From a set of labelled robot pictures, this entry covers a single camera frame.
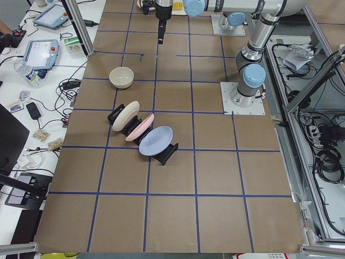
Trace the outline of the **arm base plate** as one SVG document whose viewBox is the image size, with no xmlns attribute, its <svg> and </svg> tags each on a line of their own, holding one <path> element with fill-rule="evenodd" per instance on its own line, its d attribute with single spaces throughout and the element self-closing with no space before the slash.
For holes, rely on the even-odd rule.
<svg viewBox="0 0 345 259">
<path fill-rule="evenodd" d="M 244 37 L 245 30 L 241 24 L 232 26 L 224 15 L 211 15 L 212 32 L 215 36 Z"/>
<path fill-rule="evenodd" d="M 238 92 L 237 82 L 221 82 L 223 110 L 226 115 L 265 115 L 260 89 L 254 96 L 245 97 Z"/>
</svg>

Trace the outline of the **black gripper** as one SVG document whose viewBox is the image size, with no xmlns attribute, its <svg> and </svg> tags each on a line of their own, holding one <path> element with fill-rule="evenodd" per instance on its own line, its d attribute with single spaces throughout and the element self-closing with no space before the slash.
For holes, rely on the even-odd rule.
<svg viewBox="0 0 345 259">
<path fill-rule="evenodd" d="M 158 22 L 158 43 L 163 44 L 167 20 L 171 18 L 173 10 L 173 0 L 144 0 L 142 1 L 142 11 L 147 15 L 149 8 L 155 8 L 155 16 Z"/>
</svg>

